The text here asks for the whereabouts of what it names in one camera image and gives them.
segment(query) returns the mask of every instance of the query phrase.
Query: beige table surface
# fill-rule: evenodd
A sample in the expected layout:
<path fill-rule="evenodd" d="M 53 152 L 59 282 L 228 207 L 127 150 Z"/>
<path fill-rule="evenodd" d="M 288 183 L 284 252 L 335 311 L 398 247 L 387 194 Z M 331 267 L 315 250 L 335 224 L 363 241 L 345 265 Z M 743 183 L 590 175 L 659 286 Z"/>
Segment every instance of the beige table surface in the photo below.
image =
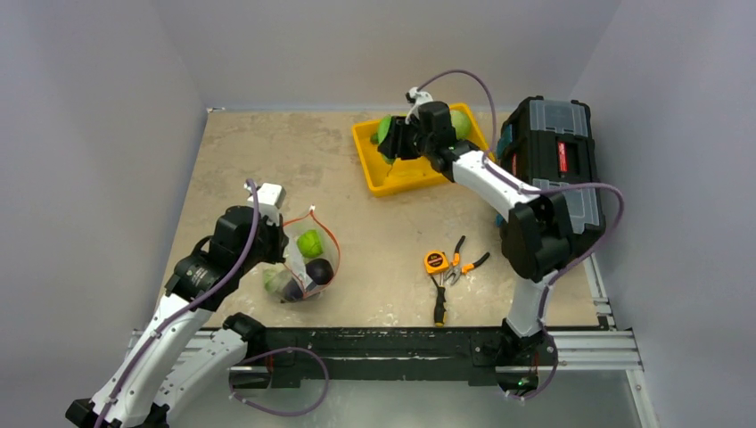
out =
<path fill-rule="evenodd" d="M 500 325 L 513 297 L 515 273 L 499 250 L 496 212 L 475 193 L 445 184 L 374 198 L 351 136 L 354 123 L 382 112 L 213 112 L 186 194 L 165 280 L 217 218 L 244 204 L 246 177 L 283 185 L 283 216 L 310 204 L 336 235 L 341 266 L 312 300 L 280 303 L 263 289 L 258 265 L 209 321 L 219 326 L 238 311 L 267 326 L 430 326 L 435 288 L 423 269 L 430 250 L 453 253 L 466 235 L 463 262 L 491 258 L 447 290 L 448 326 Z M 483 134 L 490 116 L 479 114 Z M 557 283 L 550 325 L 596 325 L 582 267 Z"/>

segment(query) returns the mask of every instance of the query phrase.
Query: yellow plastic tray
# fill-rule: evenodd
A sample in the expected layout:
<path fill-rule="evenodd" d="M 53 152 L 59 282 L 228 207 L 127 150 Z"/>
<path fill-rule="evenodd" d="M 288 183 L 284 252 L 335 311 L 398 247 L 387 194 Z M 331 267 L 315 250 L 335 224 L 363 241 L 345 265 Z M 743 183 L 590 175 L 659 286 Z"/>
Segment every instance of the yellow plastic tray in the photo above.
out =
<path fill-rule="evenodd" d="M 483 138 L 478 122 L 470 112 L 467 104 L 456 103 L 449 105 L 450 110 L 464 113 L 472 122 L 472 129 L 467 139 L 475 143 L 482 150 L 488 150 L 486 139 Z M 419 189 L 429 185 L 448 183 L 448 180 L 431 168 L 431 163 L 425 158 L 413 160 L 396 160 L 394 168 L 383 161 L 378 153 L 377 144 L 370 142 L 370 137 L 378 132 L 380 119 L 357 123 L 352 127 L 352 136 L 355 140 L 359 161 L 365 172 L 367 187 L 376 197 Z"/>

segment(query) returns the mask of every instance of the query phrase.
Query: orange-handled pliers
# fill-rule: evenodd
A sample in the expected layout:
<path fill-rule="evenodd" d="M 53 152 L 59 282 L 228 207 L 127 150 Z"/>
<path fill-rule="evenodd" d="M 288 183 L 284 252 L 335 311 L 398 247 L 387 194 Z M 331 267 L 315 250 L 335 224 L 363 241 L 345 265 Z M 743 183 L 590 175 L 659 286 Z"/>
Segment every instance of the orange-handled pliers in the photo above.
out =
<path fill-rule="evenodd" d="M 459 280 L 459 277 L 462 275 L 467 275 L 467 272 L 470 272 L 471 270 L 475 269 L 476 267 L 479 267 L 483 264 L 484 261 L 488 260 L 491 253 L 487 252 L 483 254 L 481 258 L 479 258 L 477 261 L 473 263 L 468 263 L 466 265 L 460 265 L 460 257 L 459 257 L 459 251 L 462 250 L 462 244 L 464 243 L 464 235 L 462 235 L 461 238 L 459 238 L 459 242 L 456 243 L 456 247 L 454 247 L 454 258 L 451 262 L 451 269 L 447 271 L 446 276 L 444 278 L 444 282 L 446 285 L 454 285 Z"/>

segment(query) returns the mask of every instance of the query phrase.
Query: orange tape measure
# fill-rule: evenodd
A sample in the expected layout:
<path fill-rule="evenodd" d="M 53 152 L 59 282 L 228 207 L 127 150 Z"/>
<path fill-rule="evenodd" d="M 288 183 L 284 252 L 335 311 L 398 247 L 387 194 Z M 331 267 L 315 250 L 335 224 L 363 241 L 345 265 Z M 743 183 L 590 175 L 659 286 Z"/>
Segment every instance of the orange tape measure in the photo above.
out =
<path fill-rule="evenodd" d="M 448 260 L 446 254 L 443 251 L 431 251 L 425 255 L 423 260 L 425 263 L 425 271 L 428 275 L 436 275 L 448 270 Z"/>

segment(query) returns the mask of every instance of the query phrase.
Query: bag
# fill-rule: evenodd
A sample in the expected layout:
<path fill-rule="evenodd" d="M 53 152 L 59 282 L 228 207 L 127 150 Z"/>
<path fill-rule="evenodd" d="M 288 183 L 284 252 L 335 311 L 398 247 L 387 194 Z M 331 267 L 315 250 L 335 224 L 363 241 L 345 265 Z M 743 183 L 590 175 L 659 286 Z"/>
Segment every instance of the bag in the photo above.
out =
<path fill-rule="evenodd" d="M 341 250 L 330 230 L 307 214 L 283 223 L 289 243 L 283 250 L 286 262 L 263 271 L 265 289 L 283 301 L 305 300 L 325 289 L 339 270 Z"/>

